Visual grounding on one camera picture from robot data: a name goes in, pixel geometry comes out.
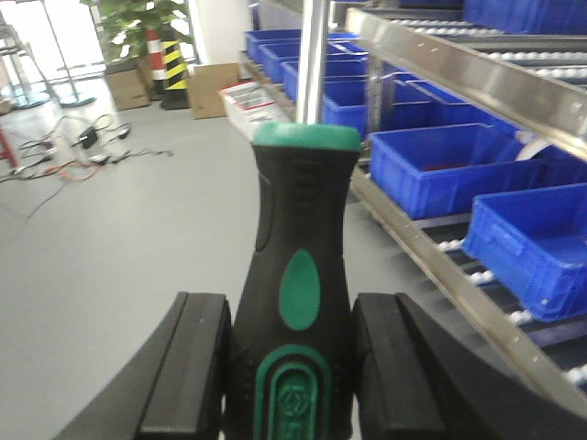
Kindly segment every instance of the green oval grip insert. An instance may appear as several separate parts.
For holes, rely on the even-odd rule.
[[[292,330],[306,330],[320,311],[320,278],[314,259],[305,249],[298,250],[282,276],[279,313]]]

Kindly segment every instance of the stainless steel rail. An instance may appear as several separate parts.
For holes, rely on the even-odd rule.
[[[500,41],[497,37],[477,38],[479,43],[467,37],[453,41],[389,21],[396,18],[390,12],[350,9],[347,29],[360,35],[360,44],[370,54],[448,88],[587,160],[587,93],[582,88],[540,77],[471,48],[485,39]],[[508,38],[501,41],[523,40]],[[569,41],[584,44],[585,38]],[[488,50],[495,51],[495,46]]]

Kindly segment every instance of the cardboard box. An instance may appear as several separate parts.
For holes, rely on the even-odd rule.
[[[238,83],[238,64],[196,66],[187,78],[187,93],[194,118],[226,116],[220,89]]]
[[[118,110],[150,104],[149,89],[135,60],[107,66],[105,77]]]

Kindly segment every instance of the potted plant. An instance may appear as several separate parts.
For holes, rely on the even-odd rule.
[[[101,46],[106,62],[121,58],[148,55],[147,30],[161,34],[165,23],[186,19],[185,3],[173,0],[80,0],[84,5],[98,6],[104,28]],[[192,38],[177,33],[180,42],[192,42]]]

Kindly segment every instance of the blue plastic bin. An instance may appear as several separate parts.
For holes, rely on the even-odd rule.
[[[247,53],[257,64],[262,63],[260,48],[267,44],[299,43],[302,38],[300,29],[250,30],[245,32]],[[357,34],[350,32],[332,32],[328,41],[352,41]]]
[[[298,61],[282,63],[283,90],[297,101]],[[324,73],[325,83],[366,81],[367,60],[329,60]]]
[[[587,313],[587,185],[477,197],[464,250],[540,321]]]
[[[587,34],[583,0],[465,0],[463,15],[516,34]]]
[[[542,161],[469,124],[374,133],[371,178],[413,219],[469,213],[473,197],[532,188]]]
[[[435,108],[430,121],[432,127],[481,123],[488,126],[494,126],[495,129],[510,136],[513,136],[515,132],[520,129],[496,115],[490,114],[473,104],[467,103],[458,96],[455,96],[430,82],[418,80],[410,81],[408,83],[416,89],[424,91],[426,94],[430,94],[434,97],[434,101],[437,103],[437,108]]]
[[[282,83],[282,69],[280,64],[287,61],[297,61],[300,58],[300,43],[287,44],[268,44],[261,46],[261,58],[265,74],[271,78],[274,83]],[[327,54],[342,54],[341,48],[327,46]]]
[[[537,181],[537,188],[587,183],[587,163],[570,154],[550,147],[538,154],[546,159]]]
[[[348,82],[328,84],[323,101],[322,122],[357,128],[364,137],[367,126],[365,83],[356,84],[358,86],[352,90],[349,89]],[[405,82],[395,81],[395,103],[390,111],[382,113],[382,129],[427,127],[433,108],[434,103],[429,96]]]
[[[245,32],[247,53],[256,63],[261,63],[260,45],[262,43],[277,43],[280,39],[289,39],[290,42],[299,41],[302,37],[301,29],[274,29],[249,30]]]

